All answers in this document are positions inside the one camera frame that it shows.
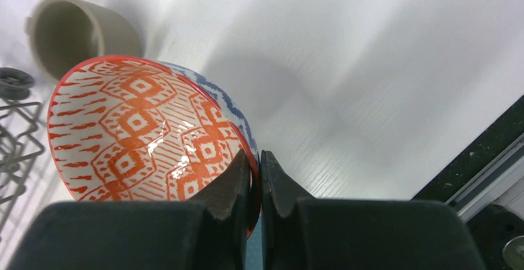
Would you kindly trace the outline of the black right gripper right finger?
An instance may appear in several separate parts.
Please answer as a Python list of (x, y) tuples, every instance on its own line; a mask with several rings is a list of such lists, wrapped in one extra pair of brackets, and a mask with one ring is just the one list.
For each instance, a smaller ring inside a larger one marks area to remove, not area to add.
[(433, 201), (315, 198), (260, 162), (265, 269), (484, 269), (465, 224)]

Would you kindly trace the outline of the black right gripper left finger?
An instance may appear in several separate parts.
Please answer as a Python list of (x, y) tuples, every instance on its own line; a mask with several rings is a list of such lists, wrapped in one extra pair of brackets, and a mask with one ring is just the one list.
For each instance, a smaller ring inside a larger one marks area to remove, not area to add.
[(229, 167), (186, 201), (62, 202), (46, 207), (9, 269), (243, 269), (250, 166)]

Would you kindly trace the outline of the orange patterned small bowl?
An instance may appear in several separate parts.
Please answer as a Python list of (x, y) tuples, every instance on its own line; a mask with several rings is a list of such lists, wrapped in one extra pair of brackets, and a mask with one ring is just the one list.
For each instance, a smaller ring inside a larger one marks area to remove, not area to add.
[(47, 133), (77, 201), (185, 201), (244, 150), (248, 233), (258, 222), (260, 157), (251, 127), (222, 88), (190, 69), (121, 55), (83, 61), (56, 85)]

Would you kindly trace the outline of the grey wire dish rack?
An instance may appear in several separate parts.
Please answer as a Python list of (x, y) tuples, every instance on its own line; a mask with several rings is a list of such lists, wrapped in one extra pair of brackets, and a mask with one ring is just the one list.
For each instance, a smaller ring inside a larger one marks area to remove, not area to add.
[(30, 98), (34, 78), (11, 67), (1, 68), (1, 231), (17, 200), (27, 191), (25, 182), (44, 146), (35, 136), (43, 105)]

